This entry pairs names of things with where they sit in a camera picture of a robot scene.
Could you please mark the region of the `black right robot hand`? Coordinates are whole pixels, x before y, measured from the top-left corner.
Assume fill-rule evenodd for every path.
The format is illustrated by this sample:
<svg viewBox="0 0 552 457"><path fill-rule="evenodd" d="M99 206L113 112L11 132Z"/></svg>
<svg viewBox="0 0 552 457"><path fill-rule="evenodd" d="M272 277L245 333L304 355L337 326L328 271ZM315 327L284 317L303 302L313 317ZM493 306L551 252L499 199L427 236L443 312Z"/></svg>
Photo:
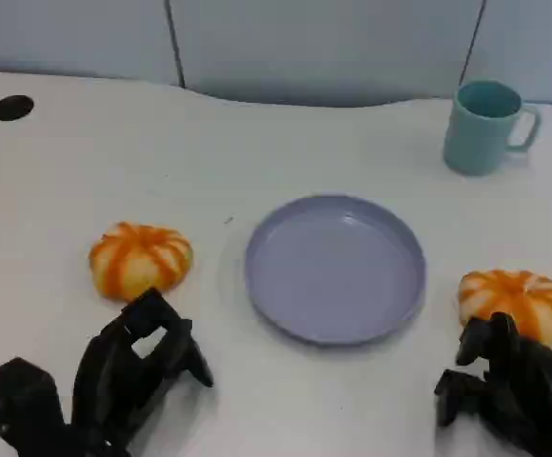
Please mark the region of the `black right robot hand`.
<svg viewBox="0 0 552 457"><path fill-rule="evenodd" d="M496 312L464 326L457 366L488 362L483 376L446 369L434 389L436 424L459 415L480 418L497 438L531 456L552 456L552 349L520 334L513 318Z"/></svg>

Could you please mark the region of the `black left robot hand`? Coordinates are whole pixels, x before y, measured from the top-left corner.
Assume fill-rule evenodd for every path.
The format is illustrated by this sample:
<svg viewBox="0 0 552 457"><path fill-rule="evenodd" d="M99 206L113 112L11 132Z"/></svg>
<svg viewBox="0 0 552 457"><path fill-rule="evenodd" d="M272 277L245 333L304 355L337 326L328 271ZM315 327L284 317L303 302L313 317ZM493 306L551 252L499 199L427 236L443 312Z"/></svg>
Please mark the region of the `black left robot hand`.
<svg viewBox="0 0 552 457"><path fill-rule="evenodd" d="M192 322L149 288L90 340L70 420L88 456L128 456L128 445L183 372L213 386L191 331Z"/></svg>

